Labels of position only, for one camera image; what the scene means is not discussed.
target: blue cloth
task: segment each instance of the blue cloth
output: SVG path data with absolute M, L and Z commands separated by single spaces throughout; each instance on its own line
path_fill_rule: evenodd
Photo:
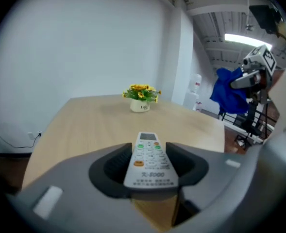
M 242 77 L 241 68 L 237 68 L 233 72 L 219 68 L 216 71 L 218 79 L 214 85 L 211 100 L 219 104 L 220 112 L 228 112 L 230 114 L 243 114 L 248 111 L 249 105 L 246 102 L 245 89 L 232 89 L 231 81 Z

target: wooden table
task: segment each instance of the wooden table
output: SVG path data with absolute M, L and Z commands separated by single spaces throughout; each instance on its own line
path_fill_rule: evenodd
M 162 144 L 177 142 L 224 152 L 223 122 L 172 102 L 160 100 L 144 113 L 130 111 L 130 100 L 120 96 L 70 99 L 48 126 L 26 168 L 23 187 L 57 163 L 73 156 L 132 142 L 140 131 L 155 132 Z M 176 197 L 134 201 L 135 207 L 159 231 L 170 228 Z

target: white bottle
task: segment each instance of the white bottle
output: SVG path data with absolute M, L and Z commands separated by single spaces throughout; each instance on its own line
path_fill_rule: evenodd
M 202 77 L 200 74 L 193 74 L 190 77 L 189 81 L 189 90 L 193 93 L 198 93 L 200 84 L 201 84 Z

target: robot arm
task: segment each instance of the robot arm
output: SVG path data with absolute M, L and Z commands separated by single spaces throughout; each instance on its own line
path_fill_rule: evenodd
M 272 75 L 276 60 L 266 45 L 254 48 L 244 59 L 243 76 L 232 81 L 232 89 L 247 89 L 247 97 L 267 103 L 268 90 L 272 86 Z

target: white wall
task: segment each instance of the white wall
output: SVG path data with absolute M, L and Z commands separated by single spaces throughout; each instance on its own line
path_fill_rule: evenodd
M 209 61 L 208 55 L 204 50 L 201 41 L 195 33 L 193 37 L 193 52 L 190 74 L 200 74 L 202 76 L 202 81 L 198 91 L 198 94 L 200 96 L 198 101 L 202 103 L 202 109 L 218 114 L 218 103 L 210 100 L 216 77 L 214 75 L 213 68 Z M 192 109 L 193 105 L 193 96 L 191 96 L 190 94 L 186 94 L 184 99 L 184 106 L 189 109 Z
M 31 145 L 27 132 L 44 131 L 72 97 L 157 86 L 170 11 L 161 0 L 21 0 L 0 28 L 2 137 Z
M 179 44 L 179 58 L 175 75 L 172 102 L 183 105 L 185 94 L 190 80 L 192 46 L 193 46 L 193 20 L 185 12 L 183 3 L 178 5 L 181 17 L 181 33 Z
M 176 0 L 174 5 L 170 17 L 165 65 L 158 83 L 163 91 L 163 99 L 183 105 L 190 77 L 193 23 L 182 0 Z

